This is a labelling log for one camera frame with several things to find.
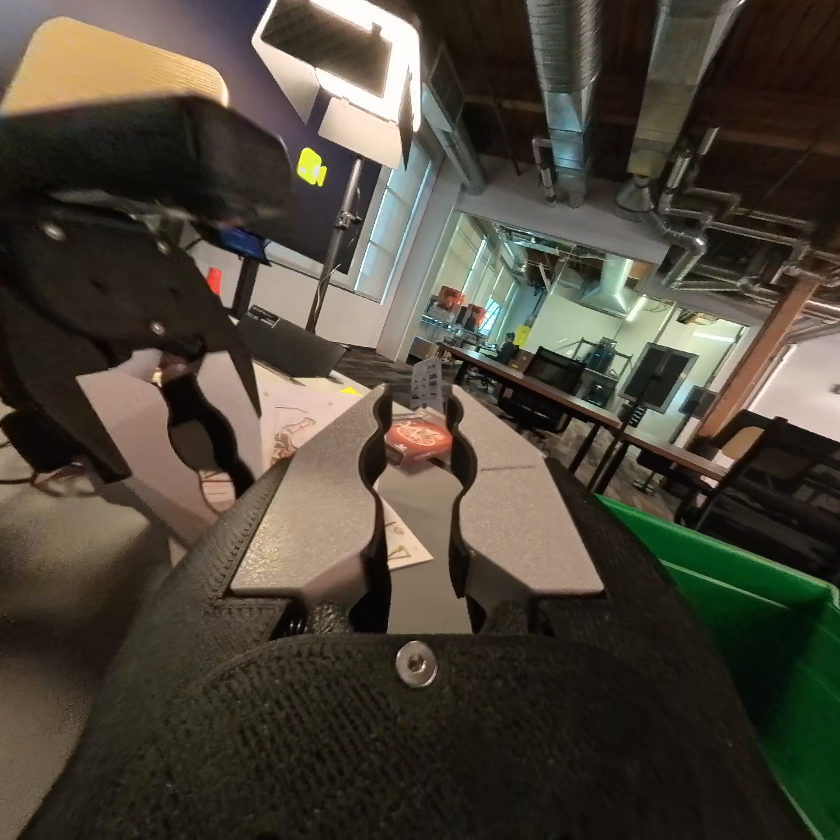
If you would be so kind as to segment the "rectangular silver duct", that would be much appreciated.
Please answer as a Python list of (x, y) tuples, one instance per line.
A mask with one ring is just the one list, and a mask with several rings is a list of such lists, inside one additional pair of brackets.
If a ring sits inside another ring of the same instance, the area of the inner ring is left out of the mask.
[(627, 172), (661, 176), (743, 1), (659, 1)]

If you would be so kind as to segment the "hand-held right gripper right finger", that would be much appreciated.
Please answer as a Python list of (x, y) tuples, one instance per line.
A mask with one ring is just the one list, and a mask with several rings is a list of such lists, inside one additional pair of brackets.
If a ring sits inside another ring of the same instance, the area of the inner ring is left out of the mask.
[(602, 577), (541, 452), (458, 385), (447, 393), (446, 424), (461, 485), (448, 568), (471, 631), (505, 604), (530, 630), (542, 602), (602, 598)]

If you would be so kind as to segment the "silver ceiling pipes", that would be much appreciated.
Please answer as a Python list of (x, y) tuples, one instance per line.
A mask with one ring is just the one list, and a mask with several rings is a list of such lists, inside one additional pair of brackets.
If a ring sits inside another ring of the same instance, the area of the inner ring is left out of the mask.
[(697, 144), (679, 149), (650, 207), (652, 225), (675, 249), (665, 287), (744, 298), (797, 280), (837, 290), (838, 247), (817, 243), (816, 223), (749, 205), (738, 192), (699, 185), (720, 131), (711, 127)]

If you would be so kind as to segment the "white printed card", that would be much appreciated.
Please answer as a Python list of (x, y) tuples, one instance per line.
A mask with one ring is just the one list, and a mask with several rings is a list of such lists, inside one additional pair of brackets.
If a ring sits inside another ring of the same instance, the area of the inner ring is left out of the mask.
[(445, 411), (442, 361), (436, 355), (416, 362), (412, 370), (409, 407), (443, 415)]

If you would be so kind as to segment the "round silver duct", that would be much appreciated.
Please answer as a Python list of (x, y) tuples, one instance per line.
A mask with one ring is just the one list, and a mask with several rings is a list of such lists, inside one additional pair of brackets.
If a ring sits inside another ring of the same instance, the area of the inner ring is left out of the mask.
[(547, 124), (532, 152), (547, 203), (582, 207), (592, 167), (595, 93), (602, 68), (602, 3), (527, 1)]

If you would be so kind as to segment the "long wooden table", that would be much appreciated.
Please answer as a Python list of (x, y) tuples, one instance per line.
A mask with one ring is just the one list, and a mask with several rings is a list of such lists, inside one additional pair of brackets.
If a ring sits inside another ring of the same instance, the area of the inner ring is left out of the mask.
[(578, 421), (588, 423), (591, 427), (590, 432), (568, 466), (568, 470), (573, 474), (582, 465), (598, 434), (603, 429), (610, 431), (611, 434), (621, 433), (622, 424), (619, 422), (617, 416), (603, 408), (589, 404), (574, 395), (563, 392), (551, 384), (543, 383), (532, 376), (490, 360), (481, 353), (462, 350), (454, 345), (440, 341), (435, 342), (434, 346), (440, 354), (447, 353), (455, 360), (461, 362), (460, 368), (455, 375), (455, 384), (460, 385), (464, 382), (468, 370), (471, 367), (476, 368), (495, 382), (503, 383), (510, 388), (517, 387), (538, 395), (556, 406), (561, 406), (563, 408), (563, 414), (569, 415)]
[(637, 462), (641, 467), (664, 477), (671, 486), (706, 490), (723, 480), (728, 472), (726, 466), (633, 427), (624, 431), (617, 456), (624, 459), (630, 448), (639, 450)]

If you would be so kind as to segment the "tablet on black stand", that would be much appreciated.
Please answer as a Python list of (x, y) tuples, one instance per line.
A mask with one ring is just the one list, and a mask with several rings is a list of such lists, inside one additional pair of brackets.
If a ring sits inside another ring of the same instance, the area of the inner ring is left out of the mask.
[(219, 227), (218, 246), (241, 258), (241, 267), (234, 290), (230, 313), (241, 319), (246, 315), (253, 296), (260, 266), (270, 266), (266, 240), (241, 227)]

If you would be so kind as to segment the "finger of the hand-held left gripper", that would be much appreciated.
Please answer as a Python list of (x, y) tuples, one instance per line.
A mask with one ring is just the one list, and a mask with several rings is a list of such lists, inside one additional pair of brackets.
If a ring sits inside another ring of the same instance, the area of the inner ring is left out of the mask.
[(160, 388), (175, 454), (210, 509), (225, 512), (258, 477), (258, 407), (228, 354), (163, 354)]

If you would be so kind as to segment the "white instruction booklet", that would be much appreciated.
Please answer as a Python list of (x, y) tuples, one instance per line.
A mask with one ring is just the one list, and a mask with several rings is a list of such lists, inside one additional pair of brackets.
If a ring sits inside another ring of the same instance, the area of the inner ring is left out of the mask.
[[(294, 456), (370, 389), (337, 372), (328, 377), (297, 378), (255, 363), (261, 404), (260, 435), (264, 467)], [(358, 397), (339, 393), (345, 386), (362, 392)], [(396, 511), (383, 501), (386, 548), (391, 571), (433, 560), (433, 555)]]

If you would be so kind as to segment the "black case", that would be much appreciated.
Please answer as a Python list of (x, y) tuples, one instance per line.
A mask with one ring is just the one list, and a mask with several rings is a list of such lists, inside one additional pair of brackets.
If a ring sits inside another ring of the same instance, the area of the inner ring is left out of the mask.
[(328, 377), (348, 351), (260, 307), (249, 309), (236, 330), (257, 361), (289, 377)]

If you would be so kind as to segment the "black light stand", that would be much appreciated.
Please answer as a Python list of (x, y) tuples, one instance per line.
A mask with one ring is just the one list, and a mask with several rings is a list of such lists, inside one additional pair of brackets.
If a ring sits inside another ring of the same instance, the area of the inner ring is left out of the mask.
[(323, 303), (327, 296), (329, 283), (340, 262), (340, 251), (343, 245), (344, 237), (346, 233), (351, 228), (358, 225), (360, 221), (356, 205), (361, 194), (360, 180), (363, 168), (364, 158), (358, 155), (353, 161), (350, 176), (343, 192), (343, 198), (339, 206), (339, 211), (337, 212), (332, 234), (329, 240), (327, 255), (323, 261), (318, 284), (311, 302), (305, 330), (312, 334), (317, 331), (317, 325)]

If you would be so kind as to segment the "wooden support post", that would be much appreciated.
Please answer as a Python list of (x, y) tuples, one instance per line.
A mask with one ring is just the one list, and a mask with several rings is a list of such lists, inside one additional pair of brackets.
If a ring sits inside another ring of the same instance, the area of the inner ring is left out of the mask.
[(697, 452), (701, 442), (715, 437), (741, 409), (761, 375), (783, 346), (792, 323), (810, 300), (820, 281), (815, 277), (800, 277), (782, 292), (765, 319), (755, 339), (718, 394), (709, 414), (698, 425), (689, 440), (689, 450)]

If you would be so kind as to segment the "green plastic bin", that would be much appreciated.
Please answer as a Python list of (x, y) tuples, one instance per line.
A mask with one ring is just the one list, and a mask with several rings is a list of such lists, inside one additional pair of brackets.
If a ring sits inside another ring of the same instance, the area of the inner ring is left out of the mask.
[(725, 659), (765, 759), (817, 838), (839, 838), (838, 589), (616, 500)]

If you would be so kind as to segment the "silver vent hood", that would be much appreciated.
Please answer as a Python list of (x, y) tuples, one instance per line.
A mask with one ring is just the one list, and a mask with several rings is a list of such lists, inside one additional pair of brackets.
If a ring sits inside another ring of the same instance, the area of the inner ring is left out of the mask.
[(577, 304), (617, 319), (626, 319), (642, 296), (628, 286), (636, 261), (620, 255), (608, 255), (597, 280), (581, 288)]

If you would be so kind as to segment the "black office chair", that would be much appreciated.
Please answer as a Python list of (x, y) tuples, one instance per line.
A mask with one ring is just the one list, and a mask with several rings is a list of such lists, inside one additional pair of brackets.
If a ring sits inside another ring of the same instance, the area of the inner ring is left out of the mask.
[(839, 444), (775, 418), (675, 522), (839, 585)]
[[(585, 362), (540, 347), (524, 374), (544, 385), (574, 396), (585, 372)], [(518, 433), (561, 434), (571, 422), (571, 415), (562, 406), (536, 392), (521, 387), (508, 388), (498, 398), (504, 418), (512, 421)]]

